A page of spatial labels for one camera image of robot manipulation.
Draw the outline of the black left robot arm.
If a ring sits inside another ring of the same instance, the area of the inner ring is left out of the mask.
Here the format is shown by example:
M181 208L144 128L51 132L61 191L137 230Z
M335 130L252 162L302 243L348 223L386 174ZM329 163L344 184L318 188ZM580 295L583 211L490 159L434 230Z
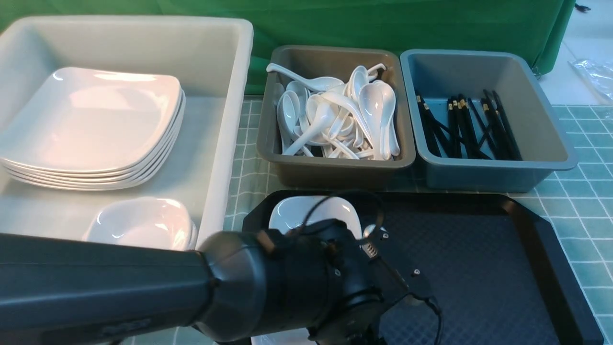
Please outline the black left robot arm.
M395 268L375 227L357 240L328 219L282 234L222 231L201 251L1 236L1 343L84 345L193 327L221 345L304 328L318 345L384 345L381 316L428 281Z

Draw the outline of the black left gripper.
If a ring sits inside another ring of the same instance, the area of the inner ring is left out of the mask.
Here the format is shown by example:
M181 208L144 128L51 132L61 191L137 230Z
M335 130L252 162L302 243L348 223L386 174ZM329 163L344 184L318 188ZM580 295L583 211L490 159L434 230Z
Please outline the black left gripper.
M385 345L379 336L381 316L404 299L436 311L436 297L425 274L413 266L396 268L389 259L400 255L389 233L373 224L360 239L340 220L317 221L307 236L322 242L333 271L330 306L307 330L318 345Z

